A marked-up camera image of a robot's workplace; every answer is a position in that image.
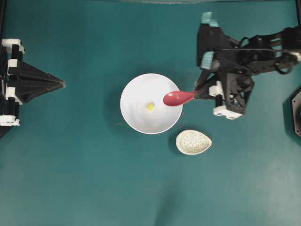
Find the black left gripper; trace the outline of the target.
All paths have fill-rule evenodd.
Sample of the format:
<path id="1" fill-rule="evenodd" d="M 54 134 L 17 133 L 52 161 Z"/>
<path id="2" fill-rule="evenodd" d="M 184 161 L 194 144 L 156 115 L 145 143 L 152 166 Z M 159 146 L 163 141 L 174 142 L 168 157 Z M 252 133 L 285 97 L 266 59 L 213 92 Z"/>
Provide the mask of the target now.
<path id="1" fill-rule="evenodd" d="M 7 62 L 7 53 L 11 58 Z M 36 97 L 65 87 L 65 82 L 23 61 L 25 48 L 20 39 L 2 39 L 0 46 L 0 125 L 19 126 L 19 108 Z M 7 74 L 19 75 L 22 79 L 7 84 L 4 91 L 5 70 Z"/>

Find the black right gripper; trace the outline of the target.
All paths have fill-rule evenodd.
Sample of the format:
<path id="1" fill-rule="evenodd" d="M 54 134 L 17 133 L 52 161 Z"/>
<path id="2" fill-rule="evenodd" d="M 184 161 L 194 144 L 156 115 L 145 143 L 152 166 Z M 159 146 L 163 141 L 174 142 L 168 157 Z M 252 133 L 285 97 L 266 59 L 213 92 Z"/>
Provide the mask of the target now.
<path id="1" fill-rule="evenodd" d="M 196 100 L 215 101 L 213 114 L 234 120 L 246 113 L 254 87 L 251 72 L 238 63 L 238 41 L 226 36 L 211 12 L 205 12 L 197 36 Z"/>

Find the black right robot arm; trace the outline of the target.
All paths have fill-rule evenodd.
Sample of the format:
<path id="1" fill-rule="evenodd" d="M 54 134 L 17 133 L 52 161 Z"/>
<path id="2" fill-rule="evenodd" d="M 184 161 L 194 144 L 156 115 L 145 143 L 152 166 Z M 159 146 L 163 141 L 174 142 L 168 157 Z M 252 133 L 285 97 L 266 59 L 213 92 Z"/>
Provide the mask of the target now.
<path id="1" fill-rule="evenodd" d="M 238 41 L 225 35 L 211 16 L 211 12 L 203 13 L 198 30 L 201 75 L 195 82 L 194 98 L 214 100 L 214 115 L 233 120 L 246 113 L 253 76 L 273 71 L 289 74 L 301 61 L 301 28 Z"/>

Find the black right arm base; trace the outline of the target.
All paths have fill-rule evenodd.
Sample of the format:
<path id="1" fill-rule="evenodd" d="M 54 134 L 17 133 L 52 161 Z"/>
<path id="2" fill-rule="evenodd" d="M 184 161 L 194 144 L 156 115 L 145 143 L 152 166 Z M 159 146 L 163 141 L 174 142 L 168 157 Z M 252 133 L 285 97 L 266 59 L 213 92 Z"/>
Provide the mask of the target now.
<path id="1" fill-rule="evenodd" d="M 285 132 L 294 142 L 301 144 L 301 87 L 283 102 Z"/>

